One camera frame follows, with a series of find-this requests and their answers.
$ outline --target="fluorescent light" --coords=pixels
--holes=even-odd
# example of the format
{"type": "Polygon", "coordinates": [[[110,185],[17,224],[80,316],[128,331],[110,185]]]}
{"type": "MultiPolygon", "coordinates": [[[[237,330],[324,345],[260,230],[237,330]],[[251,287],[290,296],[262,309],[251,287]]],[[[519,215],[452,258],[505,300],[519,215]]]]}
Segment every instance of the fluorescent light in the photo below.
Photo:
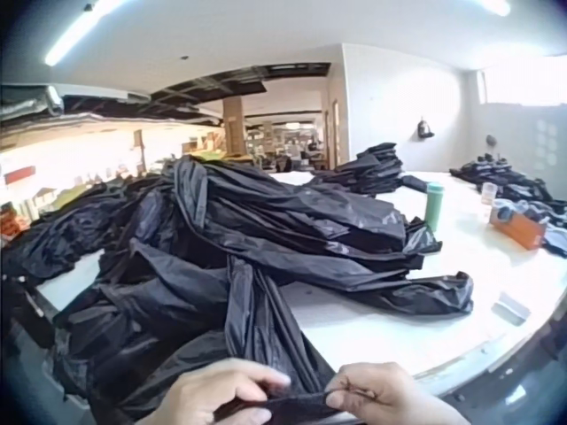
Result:
{"type": "Polygon", "coordinates": [[[45,57],[45,64],[56,65],[77,44],[100,19],[128,0],[99,0],[92,11],[81,16],[59,37],[45,57]]]}
{"type": "Polygon", "coordinates": [[[485,9],[500,16],[510,15],[510,5],[506,0],[477,0],[485,9]]]}

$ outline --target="white tabletop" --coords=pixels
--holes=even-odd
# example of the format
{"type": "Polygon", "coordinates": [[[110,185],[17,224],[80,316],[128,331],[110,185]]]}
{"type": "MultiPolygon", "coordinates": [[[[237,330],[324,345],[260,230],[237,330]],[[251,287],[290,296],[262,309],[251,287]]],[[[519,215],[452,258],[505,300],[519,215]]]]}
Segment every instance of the white tabletop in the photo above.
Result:
{"type": "MultiPolygon", "coordinates": [[[[282,288],[314,347],[338,369],[359,361],[396,361],[433,394],[444,394],[493,370],[509,358],[553,314],[567,292],[567,261],[544,250],[526,251],[486,225],[487,211],[472,185],[448,174],[412,173],[446,188],[437,237],[438,254],[410,277],[456,274],[474,281],[474,309],[458,317],[411,317],[358,304],[338,293],[306,284],[282,288]],[[493,312],[502,291],[532,312],[521,326],[493,312]]],[[[310,173],[274,174],[280,182],[302,184],[310,173]]],[[[378,198],[407,215],[423,217],[426,196],[400,188],[378,198]]],[[[100,253],[84,257],[69,274],[39,287],[59,310],[86,289],[97,274],[100,253]]]]}

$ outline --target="orange box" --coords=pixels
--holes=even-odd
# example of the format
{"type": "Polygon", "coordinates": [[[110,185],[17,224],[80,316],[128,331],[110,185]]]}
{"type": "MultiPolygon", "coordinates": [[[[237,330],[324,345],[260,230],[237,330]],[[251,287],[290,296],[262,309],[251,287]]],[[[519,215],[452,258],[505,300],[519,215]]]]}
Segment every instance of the orange box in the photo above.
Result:
{"type": "Polygon", "coordinates": [[[536,223],[509,207],[493,208],[490,224],[522,245],[526,250],[537,250],[543,243],[547,225],[536,223]]]}

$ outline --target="white container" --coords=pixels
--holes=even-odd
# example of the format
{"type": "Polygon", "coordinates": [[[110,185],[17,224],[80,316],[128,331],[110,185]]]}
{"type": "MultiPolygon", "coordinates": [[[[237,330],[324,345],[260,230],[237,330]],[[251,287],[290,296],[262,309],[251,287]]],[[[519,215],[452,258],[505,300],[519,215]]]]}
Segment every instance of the white container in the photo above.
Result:
{"type": "Polygon", "coordinates": [[[498,186],[494,183],[484,183],[482,185],[482,192],[480,193],[480,202],[484,205],[492,206],[496,194],[498,193],[498,186]]]}

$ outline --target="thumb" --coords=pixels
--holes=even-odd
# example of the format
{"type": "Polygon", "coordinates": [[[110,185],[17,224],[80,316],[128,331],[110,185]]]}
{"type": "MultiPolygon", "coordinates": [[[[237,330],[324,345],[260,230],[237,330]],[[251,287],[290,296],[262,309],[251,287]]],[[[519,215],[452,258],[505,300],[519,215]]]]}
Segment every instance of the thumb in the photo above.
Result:
{"type": "Polygon", "coordinates": [[[263,425],[270,419],[272,419],[272,413],[269,410],[253,407],[234,413],[217,422],[217,425],[263,425]]]}
{"type": "Polygon", "coordinates": [[[338,390],[329,394],[326,403],[332,409],[349,412],[363,421],[372,420],[376,423],[374,420],[376,419],[378,405],[372,398],[347,390],[338,390]]]}

